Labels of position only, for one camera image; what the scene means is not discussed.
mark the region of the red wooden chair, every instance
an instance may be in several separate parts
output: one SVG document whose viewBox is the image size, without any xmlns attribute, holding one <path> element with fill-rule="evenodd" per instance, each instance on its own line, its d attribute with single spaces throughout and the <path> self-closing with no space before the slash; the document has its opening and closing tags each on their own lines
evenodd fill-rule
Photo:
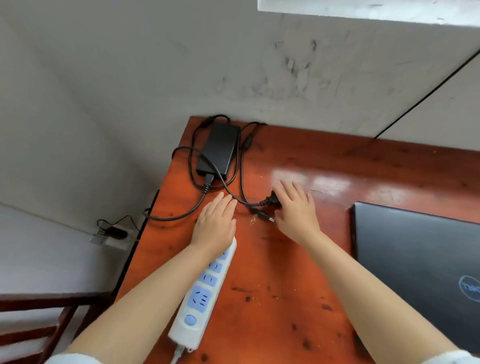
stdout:
<svg viewBox="0 0 480 364">
<path fill-rule="evenodd" d="M 60 337 L 67 328 L 73 314 L 79 306 L 89 305 L 85 318 L 75 336 L 92 323 L 113 303 L 113 296 L 105 293 L 65 293 L 65 294 L 0 294 L 0 312 L 27 311 L 44 308 L 64 307 L 56 326 L 35 328 L 21 332 L 0 335 L 0 346 L 18 342 L 47 338 L 40 352 L 18 359 L 11 359 L 4 364 L 42 364 L 55 350 Z"/>
</svg>

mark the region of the circular logo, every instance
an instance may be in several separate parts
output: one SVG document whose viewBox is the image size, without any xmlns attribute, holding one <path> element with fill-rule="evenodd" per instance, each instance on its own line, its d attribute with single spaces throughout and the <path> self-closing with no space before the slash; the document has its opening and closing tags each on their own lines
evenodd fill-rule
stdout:
<svg viewBox="0 0 480 364">
<path fill-rule="evenodd" d="M 460 290 L 467 298 L 480 303 L 480 282 L 471 276 L 463 276 L 458 281 Z"/>
</svg>

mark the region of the white sleeve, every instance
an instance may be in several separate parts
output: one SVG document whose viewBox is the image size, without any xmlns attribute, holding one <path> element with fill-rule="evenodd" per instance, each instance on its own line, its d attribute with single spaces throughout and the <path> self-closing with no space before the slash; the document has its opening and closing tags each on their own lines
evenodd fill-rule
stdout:
<svg viewBox="0 0 480 364">
<path fill-rule="evenodd" d="M 83 354 L 59 354 L 48 359 L 45 364 L 102 364 L 97 359 Z"/>
<path fill-rule="evenodd" d="M 435 356 L 423 362 L 423 364 L 480 364 L 480 359 L 474 358 L 464 350 L 457 350 Z"/>
</svg>

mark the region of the person's left hand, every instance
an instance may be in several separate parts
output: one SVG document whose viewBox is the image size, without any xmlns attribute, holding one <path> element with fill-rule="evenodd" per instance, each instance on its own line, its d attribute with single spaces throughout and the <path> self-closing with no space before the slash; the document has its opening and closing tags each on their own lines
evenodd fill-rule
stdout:
<svg viewBox="0 0 480 364">
<path fill-rule="evenodd" d="M 198 216 L 191 245 L 203 250 L 209 259 L 215 259 L 232 244 L 237 221 L 232 219 L 237 200 L 220 192 L 206 204 Z"/>
</svg>

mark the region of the wooden table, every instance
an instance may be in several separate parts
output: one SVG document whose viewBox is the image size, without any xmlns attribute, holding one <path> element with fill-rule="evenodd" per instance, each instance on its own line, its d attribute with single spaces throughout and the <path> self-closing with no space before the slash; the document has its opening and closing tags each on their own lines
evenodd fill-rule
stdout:
<svg viewBox="0 0 480 364">
<path fill-rule="evenodd" d="M 190 118 L 188 145 L 202 118 Z M 202 131 L 202 145 L 208 131 Z M 356 201 L 480 222 L 480 153 L 277 126 L 262 127 L 245 154 L 251 201 L 272 183 L 294 180 L 312 192 L 322 230 L 350 252 L 348 209 Z M 231 185 L 240 194 L 239 181 Z M 187 151 L 173 159 L 153 215 L 179 215 L 200 197 Z M 204 204 L 211 201 L 210 194 Z M 148 222 L 119 298 L 190 242 L 201 209 L 177 222 Z M 237 207 L 238 247 L 200 348 L 182 363 L 361 363 L 354 331 L 320 269 L 271 222 Z M 169 363 L 168 329 L 147 363 Z"/>
</svg>

